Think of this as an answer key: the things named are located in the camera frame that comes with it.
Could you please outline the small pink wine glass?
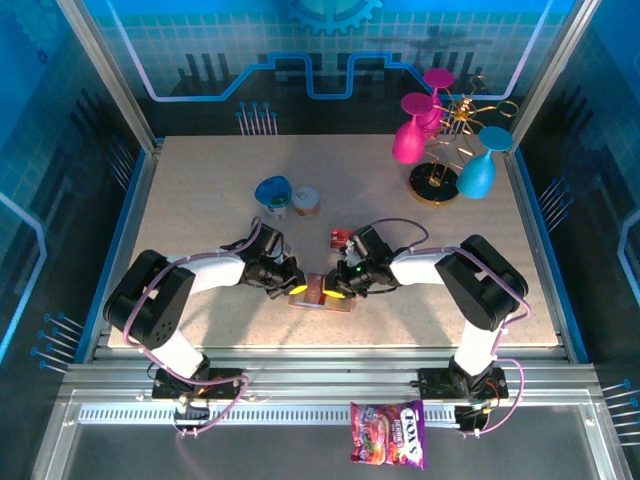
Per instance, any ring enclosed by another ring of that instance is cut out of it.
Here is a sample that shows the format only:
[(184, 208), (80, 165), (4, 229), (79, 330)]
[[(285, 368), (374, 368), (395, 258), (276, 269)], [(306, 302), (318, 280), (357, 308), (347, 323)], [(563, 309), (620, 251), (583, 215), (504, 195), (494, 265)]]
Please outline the small pink wine glass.
[(417, 121), (428, 138), (435, 138), (443, 126), (444, 117), (444, 107), (439, 91), (448, 92), (454, 83), (454, 75), (446, 69), (432, 68), (424, 73), (423, 80), (432, 89), (430, 95), (432, 108), (428, 113), (419, 115)]

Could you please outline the white jar with blue lid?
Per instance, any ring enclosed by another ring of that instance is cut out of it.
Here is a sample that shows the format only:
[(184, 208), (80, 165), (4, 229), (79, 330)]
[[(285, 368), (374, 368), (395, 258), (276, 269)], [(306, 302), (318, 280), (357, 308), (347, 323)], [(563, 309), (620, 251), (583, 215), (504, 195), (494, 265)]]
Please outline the white jar with blue lid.
[(291, 202), (292, 187), (284, 176), (272, 176), (256, 187), (254, 197), (264, 207), (269, 217), (281, 220), (286, 217)]

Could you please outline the tan leather card holder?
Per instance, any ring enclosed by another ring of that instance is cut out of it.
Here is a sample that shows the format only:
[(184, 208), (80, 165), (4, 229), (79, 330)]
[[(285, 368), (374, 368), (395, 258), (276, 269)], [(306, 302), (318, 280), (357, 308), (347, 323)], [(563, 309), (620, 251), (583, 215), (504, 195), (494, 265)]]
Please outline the tan leather card holder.
[(295, 295), (289, 295), (289, 305), (292, 307), (310, 309), (310, 310), (318, 310), (318, 311), (328, 311), (334, 313), (350, 313), (353, 309), (353, 300), (352, 299), (334, 299), (330, 297), (326, 297), (324, 305), (316, 305), (312, 306), (304, 301), (305, 292), (299, 294), (301, 287), (298, 287), (298, 293)]

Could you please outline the long aluminium base rail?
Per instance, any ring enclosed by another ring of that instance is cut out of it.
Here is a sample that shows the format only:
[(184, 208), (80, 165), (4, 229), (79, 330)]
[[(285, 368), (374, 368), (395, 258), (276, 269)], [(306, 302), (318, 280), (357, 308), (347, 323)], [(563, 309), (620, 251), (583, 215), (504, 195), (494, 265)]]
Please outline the long aluminium base rail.
[[(445, 347), (214, 347), (205, 351), (215, 367), (240, 368), (249, 392), (272, 399), (385, 398), (411, 394), (421, 368), (444, 367), (453, 351)], [(570, 362), (561, 347), (506, 349), (498, 364), (510, 388), (525, 379), (529, 392), (582, 390), (597, 384), (595, 368)], [(130, 348), (100, 347), (92, 362), (72, 365), (63, 393), (131, 399), (151, 390), (148, 361)]]

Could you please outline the blue wine glass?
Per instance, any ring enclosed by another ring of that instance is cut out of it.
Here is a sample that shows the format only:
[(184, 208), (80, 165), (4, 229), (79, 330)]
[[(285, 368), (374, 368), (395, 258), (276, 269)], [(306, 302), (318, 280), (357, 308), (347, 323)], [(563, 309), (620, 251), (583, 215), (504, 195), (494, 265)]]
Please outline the blue wine glass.
[(497, 126), (488, 126), (478, 133), (478, 139), (486, 151), (468, 161), (456, 181), (458, 192), (471, 199), (485, 198), (496, 177), (494, 152), (505, 152), (513, 145), (512, 135)]

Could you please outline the aluminium table side rail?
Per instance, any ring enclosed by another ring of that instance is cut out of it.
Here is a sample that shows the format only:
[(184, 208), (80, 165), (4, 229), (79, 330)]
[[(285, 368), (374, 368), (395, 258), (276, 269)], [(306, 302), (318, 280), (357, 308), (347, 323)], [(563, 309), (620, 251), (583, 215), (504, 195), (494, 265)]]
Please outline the aluminium table side rail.
[(580, 357), (576, 353), (566, 317), (565, 291), (558, 289), (555, 282), (555, 257), (550, 255), (553, 253), (550, 238), (542, 222), (530, 177), (527, 170), (523, 168), (518, 151), (506, 153), (504, 164), (529, 243), (546, 308), (550, 314), (555, 336), (559, 341), (559, 347), (563, 350), (564, 358), (568, 363), (579, 363)]
[(142, 224), (144, 212), (151, 192), (154, 175), (162, 153), (164, 141), (160, 140), (153, 153), (145, 153), (136, 163), (129, 188), (125, 195), (121, 215), (114, 232), (110, 251), (105, 261), (106, 283), (98, 308), (96, 326), (98, 332), (109, 331), (111, 325), (104, 319), (107, 300), (129, 268)]

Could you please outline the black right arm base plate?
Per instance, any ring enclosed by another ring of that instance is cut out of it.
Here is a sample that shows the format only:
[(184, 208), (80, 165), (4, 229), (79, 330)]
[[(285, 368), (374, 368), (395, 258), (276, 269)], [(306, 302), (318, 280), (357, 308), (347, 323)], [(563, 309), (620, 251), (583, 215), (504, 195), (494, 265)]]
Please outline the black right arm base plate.
[(501, 368), (492, 368), (478, 376), (468, 376), (448, 368), (422, 368), (409, 385), (423, 400), (508, 399), (506, 376)]

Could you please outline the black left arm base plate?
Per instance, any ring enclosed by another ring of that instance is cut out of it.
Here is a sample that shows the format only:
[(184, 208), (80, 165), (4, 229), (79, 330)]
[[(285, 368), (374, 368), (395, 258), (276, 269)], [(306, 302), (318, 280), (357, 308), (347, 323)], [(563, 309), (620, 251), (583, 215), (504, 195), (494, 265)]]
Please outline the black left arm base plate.
[[(220, 381), (242, 374), (243, 371), (237, 368), (209, 368), (201, 373), (199, 380)], [(159, 369), (154, 378), (152, 398), (176, 400), (181, 395), (187, 395), (195, 399), (232, 400), (240, 392), (241, 386), (242, 382), (239, 380), (212, 386), (191, 385)]]

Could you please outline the aluminium frame post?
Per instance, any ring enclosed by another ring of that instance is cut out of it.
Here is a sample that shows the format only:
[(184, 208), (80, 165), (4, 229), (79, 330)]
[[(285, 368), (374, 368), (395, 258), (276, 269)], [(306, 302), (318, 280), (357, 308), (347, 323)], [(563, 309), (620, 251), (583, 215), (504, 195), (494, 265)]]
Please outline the aluminium frame post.
[(512, 125), (511, 152), (514, 152), (524, 139), (560, 74), (565, 70), (601, 1), (575, 0)]
[(136, 140), (147, 154), (154, 154), (157, 149), (155, 135), (84, 2), (55, 1)]

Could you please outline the purple candy bag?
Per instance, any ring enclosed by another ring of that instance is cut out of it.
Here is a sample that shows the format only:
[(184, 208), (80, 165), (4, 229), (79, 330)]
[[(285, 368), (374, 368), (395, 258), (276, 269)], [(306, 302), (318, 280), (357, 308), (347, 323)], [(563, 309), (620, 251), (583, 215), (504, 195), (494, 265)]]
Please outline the purple candy bag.
[(353, 448), (350, 459), (367, 465), (427, 468), (424, 405), (350, 404)]

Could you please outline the large pink wine glass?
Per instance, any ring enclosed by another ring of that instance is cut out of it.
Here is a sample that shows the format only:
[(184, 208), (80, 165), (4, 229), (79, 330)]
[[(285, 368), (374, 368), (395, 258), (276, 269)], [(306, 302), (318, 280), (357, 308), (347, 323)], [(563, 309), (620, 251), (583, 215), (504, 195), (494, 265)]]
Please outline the large pink wine glass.
[(424, 153), (426, 124), (433, 111), (433, 101), (430, 95), (409, 93), (401, 99), (400, 106), (410, 119), (395, 134), (392, 156), (400, 164), (414, 164)]

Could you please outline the small can with orange label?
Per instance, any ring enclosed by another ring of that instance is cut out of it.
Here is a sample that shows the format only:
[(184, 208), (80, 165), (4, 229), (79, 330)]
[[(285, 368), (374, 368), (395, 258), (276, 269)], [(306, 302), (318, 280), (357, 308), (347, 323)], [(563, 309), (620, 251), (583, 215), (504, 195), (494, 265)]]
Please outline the small can with orange label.
[(312, 187), (300, 187), (292, 194), (294, 211), (301, 218), (313, 218), (320, 210), (320, 195)]

